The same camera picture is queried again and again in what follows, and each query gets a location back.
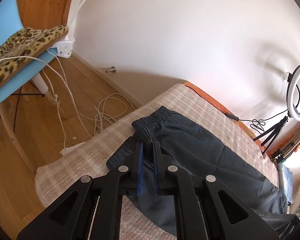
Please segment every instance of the elastic waistband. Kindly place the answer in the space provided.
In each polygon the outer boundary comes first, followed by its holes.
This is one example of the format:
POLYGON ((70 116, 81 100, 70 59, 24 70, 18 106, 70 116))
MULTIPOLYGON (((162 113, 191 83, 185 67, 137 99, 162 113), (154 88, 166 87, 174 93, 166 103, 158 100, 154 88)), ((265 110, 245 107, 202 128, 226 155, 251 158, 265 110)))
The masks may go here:
POLYGON ((169 112, 170 112, 170 110, 168 108, 166 108, 165 106, 161 106, 157 111, 155 111, 151 115, 142 117, 138 120, 135 120, 132 123, 132 126, 136 130, 143 126, 148 126, 148 125, 156 122, 157 120, 161 119, 162 117, 166 116, 167 114, 169 114, 169 112))

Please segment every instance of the black cable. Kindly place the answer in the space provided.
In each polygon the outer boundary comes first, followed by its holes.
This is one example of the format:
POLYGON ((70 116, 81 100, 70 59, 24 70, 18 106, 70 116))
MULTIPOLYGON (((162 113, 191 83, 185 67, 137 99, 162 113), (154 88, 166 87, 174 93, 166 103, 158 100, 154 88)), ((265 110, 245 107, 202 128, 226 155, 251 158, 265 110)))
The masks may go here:
POLYGON ((41 91, 39 90, 39 88, 37 88, 37 86, 35 86, 31 81, 28 82, 30 83, 30 85, 32 85, 35 89, 37 89, 41 93, 41 91))
POLYGON ((14 130, 15 130, 15 128, 16 128, 17 110, 18 110, 18 105, 19 105, 19 99, 20 99, 21 89, 22 89, 22 86, 21 86, 20 91, 19 91, 18 100, 17 100, 17 105, 16 105, 16 111, 15 111, 15 113, 14 113, 13 132, 14 132, 14 130))
POLYGON ((299 89, 298 85, 296 85, 296 87, 297 87, 297 89, 298 89, 298 92, 299 92, 299 100, 298 100, 298 103, 297 103, 297 105, 296 105, 296 108, 297 108, 297 107, 298 107, 298 105, 299 105, 299 103, 300 103, 300 89, 299 89))
MULTIPOLYGON (((300 103, 300 89, 298 87, 298 85, 296 85, 297 89, 298 89, 298 93, 299 93, 299 99, 298 99, 298 103, 296 105, 296 108, 298 107, 299 103, 300 103)), ((243 120, 243 119, 239 119, 240 121, 247 121, 247 122, 252 122, 252 124, 250 124, 250 127, 253 129, 253 130, 256 130, 259 134, 262 134, 265 132, 265 129, 263 128, 265 125, 266 125, 266 122, 265 121, 268 121, 274 117, 276 117, 277 115, 279 114, 283 114, 284 112, 286 112, 288 109, 282 111, 281 113, 278 113, 268 119, 253 119, 253 120, 243 120)))

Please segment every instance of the chair seat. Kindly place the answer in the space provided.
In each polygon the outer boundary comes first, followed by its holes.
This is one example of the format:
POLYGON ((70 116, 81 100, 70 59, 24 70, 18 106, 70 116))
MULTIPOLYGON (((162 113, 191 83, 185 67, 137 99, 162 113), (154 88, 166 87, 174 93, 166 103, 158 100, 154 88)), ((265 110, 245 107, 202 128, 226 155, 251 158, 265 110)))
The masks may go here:
MULTIPOLYGON (((54 55, 58 53, 56 48, 49 49, 49 51, 54 55)), ((37 58, 43 60, 44 62, 49 63, 53 59, 53 55, 45 51, 44 53, 40 54, 37 58)), ((10 96, 12 93, 14 93, 18 88, 26 84, 44 67, 45 67, 44 63, 35 59, 32 62, 30 62, 28 65, 26 65, 15 76, 13 76, 9 80, 9 82, 4 84, 0 88, 0 103, 4 101, 8 96, 10 96)))

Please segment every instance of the bed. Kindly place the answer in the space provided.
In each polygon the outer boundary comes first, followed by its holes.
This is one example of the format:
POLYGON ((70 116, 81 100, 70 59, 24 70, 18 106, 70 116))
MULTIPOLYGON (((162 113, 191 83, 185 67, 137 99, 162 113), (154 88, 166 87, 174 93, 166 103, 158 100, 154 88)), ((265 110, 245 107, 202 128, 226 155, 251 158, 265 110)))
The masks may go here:
MULTIPOLYGON (((200 94, 204 92, 191 85, 174 85, 58 161, 38 168, 35 188, 42 204, 47 207, 83 175, 105 175, 109 171, 106 167, 108 158, 134 133, 131 123, 150 115, 160 106, 176 111, 209 130, 278 187, 278 171, 267 156, 262 156, 259 145, 240 125, 223 114, 226 108, 216 101, 212 102, 207 95, 207 100, 203 99, 200 94)), ((127 198, 122 205, 120 236, 121 239, 175 239, 149 221, 127 198)))

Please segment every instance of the wooden floor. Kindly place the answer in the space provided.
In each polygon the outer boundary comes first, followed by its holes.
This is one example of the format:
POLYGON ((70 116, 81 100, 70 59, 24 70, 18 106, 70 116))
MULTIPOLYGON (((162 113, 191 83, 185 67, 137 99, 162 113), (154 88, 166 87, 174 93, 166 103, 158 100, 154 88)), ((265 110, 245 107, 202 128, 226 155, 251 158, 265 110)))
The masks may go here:
MULTIPOLYGON (((102 99, 117 91, 74 56, 69 59, 61 59, 61 62, 78 110, 82 114, 94 118, 96 111, 93 106, 98 106, 102 99)), ((51 65, 61 73, 56 60, 51 65)), ((68 115, 68 119, 63 120, 67 137, 66 147, 89 140, 61 79, 50 69, 46 69, 45 72, 54 86, 55 93, 59 95, 62 108, 68 115)), ((35 92, 29 85, 26 86, 26 89, 35 92)), ((121 117, 133 111, 128 103, 127 105, 128 110, 121 117)), ((5 101, 5 107, 12 122, 15 108, 10 107, 8 100, 5 101)), ((125 108, 121 102, 109 99, 105 106, 105 113, 116 116, 125 108)), ((83 118, 83 122, 92 135, 94 121, 83 118)), ((0 225, 11 239, 16 239, 20 230, 44 207, 34 189, 35 175, 31 173, 14 148, 1 119, 0 136, 2 138, 0 143, 0 225)), ((37 167, 61 158, 59 152, 63 149, 64 137, 57 111, 47 99, 41 96, 31 96, 30 102, 26 102, 21 97, 16 121, 16 136, 27 156, 37 167)))

